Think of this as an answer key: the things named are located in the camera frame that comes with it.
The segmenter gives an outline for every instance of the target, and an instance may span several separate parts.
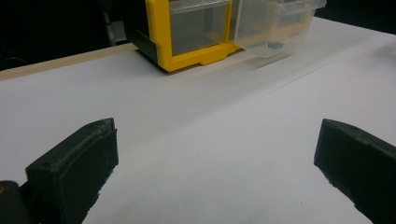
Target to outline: white table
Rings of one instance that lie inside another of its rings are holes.
[[[313,159],[322,119],[396,145],[396,36],[318,18],[289,58],[164,75],[136,51],[0,82],[0,179],[114,118],[120,165],[84,223],[371,223]]]

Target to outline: transparent plastic container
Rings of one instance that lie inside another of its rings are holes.
[[[170,0],[172,54],[224,42],[226,7],[231,0]]]
[[[326,0],[233,0],[232,40],[262,57],[294,51]]]

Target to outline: table surface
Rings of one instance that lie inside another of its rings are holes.
[[[396,145],[396,36],[314,18],[267,63],[241,51],[168,76],[130,51],[1,81],[0,179],[114,118],[120,165],[84,223],[371,223],[313,159],[323,119]]]

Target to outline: yellow frame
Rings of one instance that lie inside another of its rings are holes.
[[[172,72],[197,63],[205,65],[223,60],[239,49],[229,40],[231,7],[231,3],[227,5],[224,43],[173,56],[169,0],[146,0],[148,31],[151,41],[157,46],[158,65]]]

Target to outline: white tabletop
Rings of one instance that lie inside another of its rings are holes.
[[[313,159],[322,119],[396,145],[396,36],[314,18],[268,64],[242,51],[172,76],[136,51],[0,82],[0,179],[114,118],[120,165],[84,223],[371,223]]]

